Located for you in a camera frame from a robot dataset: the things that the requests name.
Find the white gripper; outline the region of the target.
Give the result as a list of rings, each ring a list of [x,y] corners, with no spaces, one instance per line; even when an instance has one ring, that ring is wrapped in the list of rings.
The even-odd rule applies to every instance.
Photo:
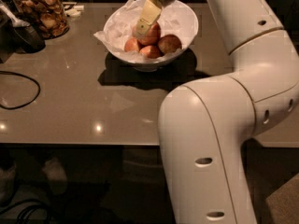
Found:
[[[135,37],[147,35],[151,26],[159,19],[162,7],[167,7],[176,0],[146,0],[135,26]]]

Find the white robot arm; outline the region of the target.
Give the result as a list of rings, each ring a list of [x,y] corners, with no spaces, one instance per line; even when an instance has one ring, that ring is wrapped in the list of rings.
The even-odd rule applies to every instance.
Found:
[[[241,146],[298,104],[299,57],[265,0],[207,0],[233,72],[164,99],[160,149],[177,224],[257,224]]]

